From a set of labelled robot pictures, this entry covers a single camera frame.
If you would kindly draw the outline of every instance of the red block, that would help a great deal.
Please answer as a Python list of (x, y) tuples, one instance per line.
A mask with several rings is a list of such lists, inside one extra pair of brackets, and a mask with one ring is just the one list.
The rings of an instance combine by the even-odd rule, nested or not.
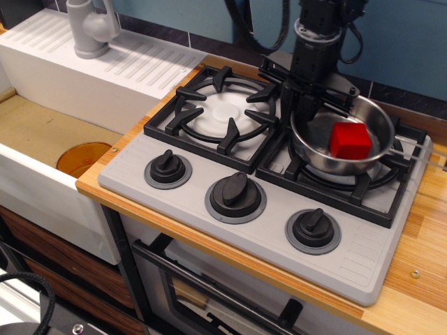
[(332, 128), (329, 140), (332, 157), (342, 159), (365, 159), (371, 150), (366, 125), (351, 122), (337, 122)]

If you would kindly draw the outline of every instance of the gas stove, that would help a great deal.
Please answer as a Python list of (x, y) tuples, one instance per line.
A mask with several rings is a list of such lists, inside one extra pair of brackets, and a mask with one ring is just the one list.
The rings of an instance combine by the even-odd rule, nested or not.
[[(335, 177), (300, 161), (279, 88), (204, 67), (102, 170), (100, 185), (362, 305), (373, 304), (425, 164)], [(395, 149), (427, 158), (395, 120)]]

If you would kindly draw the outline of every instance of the white panel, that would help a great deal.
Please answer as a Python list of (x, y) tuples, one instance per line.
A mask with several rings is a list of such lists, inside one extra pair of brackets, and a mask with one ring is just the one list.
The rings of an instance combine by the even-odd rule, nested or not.
[(115, 265), (120, 258), (101, 207), (75, 181), (0, 144), (0, 204)]

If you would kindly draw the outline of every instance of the faucet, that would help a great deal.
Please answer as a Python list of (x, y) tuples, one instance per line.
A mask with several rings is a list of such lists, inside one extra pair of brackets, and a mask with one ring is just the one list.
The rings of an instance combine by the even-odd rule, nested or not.
[(67, 13), (73, 37), (75, 53), (83, 59), (105, 54), (110, 42), (119, 35), (119, 25), (112, 0), (103, 0), (107, 14), (97, 14), (92, 0), (67, 0)]

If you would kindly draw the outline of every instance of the metal pot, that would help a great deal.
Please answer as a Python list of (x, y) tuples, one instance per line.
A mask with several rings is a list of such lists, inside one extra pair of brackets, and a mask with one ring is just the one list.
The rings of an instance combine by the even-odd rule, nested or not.
[[(372, 147), (361, 160), (335, 158), (330, 155), (329, 139), (335, 122), (356, 122), (366, 125)], [(291, 115), (293, 144), (300, 157), (317, 170), (337, 175), (362, 174), (373, 168), (377, 160), (392, 147), (395, 129), (390, 117), (371, 100), (359, 96), (353, 101), (351, 115), (344, 118), (321, 108), (312, 121), (296, 124)]]

